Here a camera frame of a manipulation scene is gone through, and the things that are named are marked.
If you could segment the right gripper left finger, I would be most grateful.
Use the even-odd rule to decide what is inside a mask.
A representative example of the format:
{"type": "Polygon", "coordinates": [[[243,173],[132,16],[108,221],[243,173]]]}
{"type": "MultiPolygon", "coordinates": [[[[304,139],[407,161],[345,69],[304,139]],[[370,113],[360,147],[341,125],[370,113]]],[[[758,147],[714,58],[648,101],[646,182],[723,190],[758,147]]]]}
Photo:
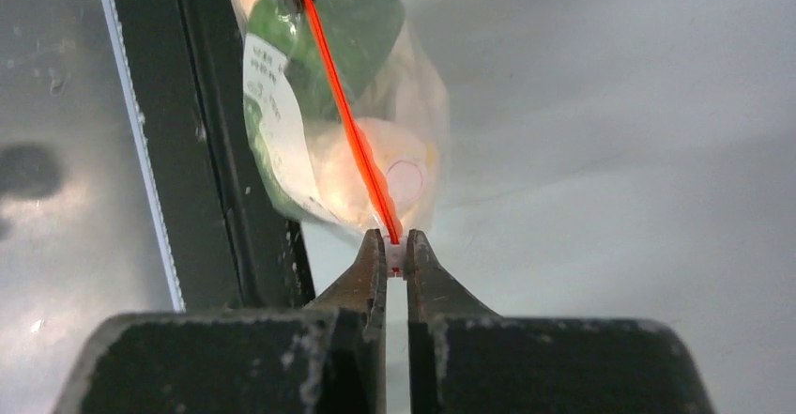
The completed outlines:
{"type": "Polygon", "coordinates": [[[382,413],[386,246],[301,308],[120,314],[86,341],[58,413],[382,413]]]}

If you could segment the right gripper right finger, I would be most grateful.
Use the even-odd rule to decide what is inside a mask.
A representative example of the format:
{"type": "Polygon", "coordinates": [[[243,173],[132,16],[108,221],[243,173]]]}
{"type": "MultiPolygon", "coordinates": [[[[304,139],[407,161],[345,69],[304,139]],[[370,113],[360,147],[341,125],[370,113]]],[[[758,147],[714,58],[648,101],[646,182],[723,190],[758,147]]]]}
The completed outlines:
{"type": "Polygon", "coordinates": [[[415,413],[711,413],[689,350],[650,319],[508,317],[406,241],[415,413]]]}

